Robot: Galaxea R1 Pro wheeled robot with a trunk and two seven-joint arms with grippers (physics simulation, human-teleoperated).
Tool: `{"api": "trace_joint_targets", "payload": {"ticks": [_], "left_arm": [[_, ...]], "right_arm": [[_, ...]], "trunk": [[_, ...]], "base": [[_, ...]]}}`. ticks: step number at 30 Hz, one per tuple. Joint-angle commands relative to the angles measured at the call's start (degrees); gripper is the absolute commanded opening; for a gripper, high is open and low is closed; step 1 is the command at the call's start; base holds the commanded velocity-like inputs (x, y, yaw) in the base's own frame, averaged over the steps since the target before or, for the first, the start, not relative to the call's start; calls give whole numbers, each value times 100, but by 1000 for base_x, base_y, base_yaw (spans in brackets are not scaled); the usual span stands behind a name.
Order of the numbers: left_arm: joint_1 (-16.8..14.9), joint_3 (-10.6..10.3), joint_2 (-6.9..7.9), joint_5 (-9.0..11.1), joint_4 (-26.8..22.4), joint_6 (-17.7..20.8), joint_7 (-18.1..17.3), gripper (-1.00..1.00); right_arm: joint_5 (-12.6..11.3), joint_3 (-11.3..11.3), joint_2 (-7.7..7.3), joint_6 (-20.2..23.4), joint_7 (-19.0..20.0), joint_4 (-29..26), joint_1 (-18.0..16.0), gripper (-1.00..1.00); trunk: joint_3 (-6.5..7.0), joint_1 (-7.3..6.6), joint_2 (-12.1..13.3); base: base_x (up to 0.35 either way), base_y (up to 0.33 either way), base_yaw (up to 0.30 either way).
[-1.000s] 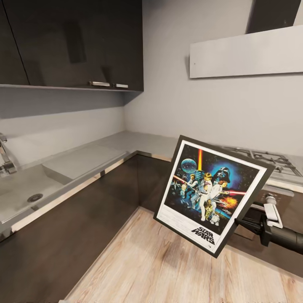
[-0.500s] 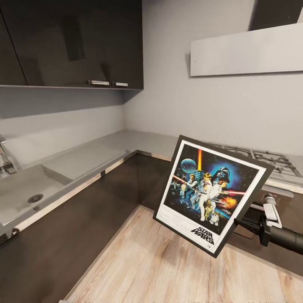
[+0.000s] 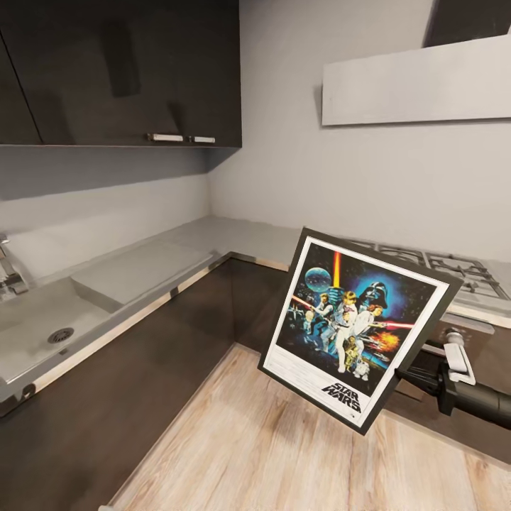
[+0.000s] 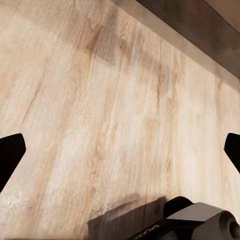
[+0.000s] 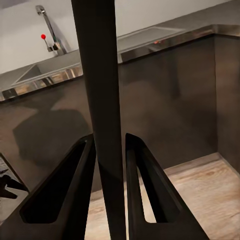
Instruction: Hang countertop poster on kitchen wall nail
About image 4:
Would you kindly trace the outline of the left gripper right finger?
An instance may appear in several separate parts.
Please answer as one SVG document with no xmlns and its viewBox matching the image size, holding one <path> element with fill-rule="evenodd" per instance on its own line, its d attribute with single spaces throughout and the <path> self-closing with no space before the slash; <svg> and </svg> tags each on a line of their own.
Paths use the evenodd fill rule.
<svg viewBox="0 0 240 240">
<path fill-rule="evenodd" d="M 227 135 L 224 151 L 240 173 L 240 134 L 229 133 Z"/>
</svg>

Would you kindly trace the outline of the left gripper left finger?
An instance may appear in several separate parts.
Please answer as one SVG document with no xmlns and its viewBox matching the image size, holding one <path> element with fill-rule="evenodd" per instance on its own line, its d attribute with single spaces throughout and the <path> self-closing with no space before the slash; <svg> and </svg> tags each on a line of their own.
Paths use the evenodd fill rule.
<svg viewBox="0 0 240 240">
<path fill-rule="evenodd" d="M 26 153 L 22 133 L 0 138 L 0 193 Z"/>
</svg>

